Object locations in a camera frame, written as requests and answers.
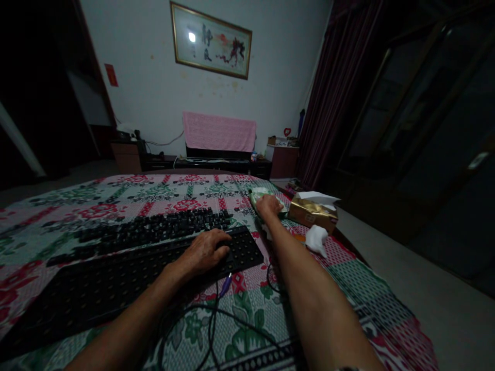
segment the calligraphy painting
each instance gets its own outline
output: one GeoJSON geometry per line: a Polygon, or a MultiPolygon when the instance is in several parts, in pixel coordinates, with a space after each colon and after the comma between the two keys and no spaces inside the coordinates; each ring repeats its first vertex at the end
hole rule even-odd
{"type": "Polygon", "coordinates": [[[252,32],[170,2],[177,63],[248,79],[252,32]]]}

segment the keyboard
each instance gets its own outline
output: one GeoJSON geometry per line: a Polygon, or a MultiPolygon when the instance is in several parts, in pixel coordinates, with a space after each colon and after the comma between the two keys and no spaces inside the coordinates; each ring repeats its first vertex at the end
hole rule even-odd
{"type": "Polygon", "coordinates": [[[211,208],[203,208],[169,215],[138,216],[128,223],[77,231],[75,237],[79,239],[80,243],[91,243],[74,247],[70,254],[52,257],[46,266],[107,255],[214,228],[227,229],[232,216],[233,214],[229,214],[227,210],[214,214],[211,208]]]}
{"type": "MultiPolygon", "coordinates": [[[[230,252],[217,267],[201,276],[201,281],[213,282],[263,263],[263,255],[245,226],[225,232],[232,241],[223,241],[217,247],[228,245],[230,252]]],[[[182,255],[193,239],[123,251],[62,268],[2,339],[0,360],[115,319],[153,283],[163,267],[182,255]]]]}

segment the pink cloth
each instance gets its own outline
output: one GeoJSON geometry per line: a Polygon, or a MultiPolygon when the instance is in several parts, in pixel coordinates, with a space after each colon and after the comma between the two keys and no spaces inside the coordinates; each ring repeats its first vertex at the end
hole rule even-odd
{"type": "Polygon", "coordinates": [[[252,152],[256,121],[183,112],[186,144],[189,148],[252,152]]]}

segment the tiled floor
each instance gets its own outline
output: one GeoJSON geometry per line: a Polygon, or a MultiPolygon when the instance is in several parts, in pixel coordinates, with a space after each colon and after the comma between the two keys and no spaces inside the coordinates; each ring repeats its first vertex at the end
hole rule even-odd
{"type": "MultiPolygon", "coordinates": [[[[0,208],[115,174],[114,161],[92,162],[57,181],[2,191],[0,208]]],[[[338,227],[414,312],[433,341],[441,370],[495,369],[495,300],[340,209],[338,227]]]]}

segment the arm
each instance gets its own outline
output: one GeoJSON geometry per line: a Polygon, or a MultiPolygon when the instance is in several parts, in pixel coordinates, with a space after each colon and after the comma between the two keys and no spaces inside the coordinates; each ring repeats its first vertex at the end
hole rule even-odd
{"type": "Polygon", "coordinates": [[[383,371],[344,293],[278,219],[276,197],[263,196],[256,208],[272,235],[309,368],[383,371]]]}
{"type": "Polygon", "coordinates": [[[228,253],[219,229],[201,233],[174,263],[168,264],[136,301],[67,366],[68,370],[134,368],[167,304],[191,278],[213,268],[228,253]]]}

